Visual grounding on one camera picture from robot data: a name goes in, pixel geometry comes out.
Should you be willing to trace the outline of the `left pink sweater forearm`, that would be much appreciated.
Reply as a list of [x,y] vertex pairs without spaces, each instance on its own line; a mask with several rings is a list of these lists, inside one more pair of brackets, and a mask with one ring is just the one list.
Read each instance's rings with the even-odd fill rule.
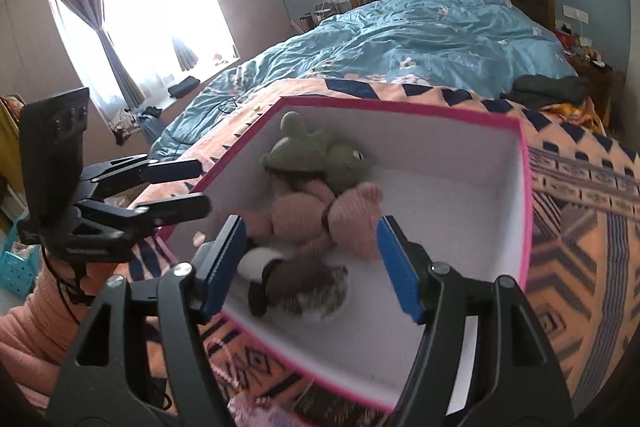
[[70,265],[51,259],[34,292],[1,317],[1,364],[40,413],[47,410],[66,351],[89,311],[70,302],[63,283],[74,278]]

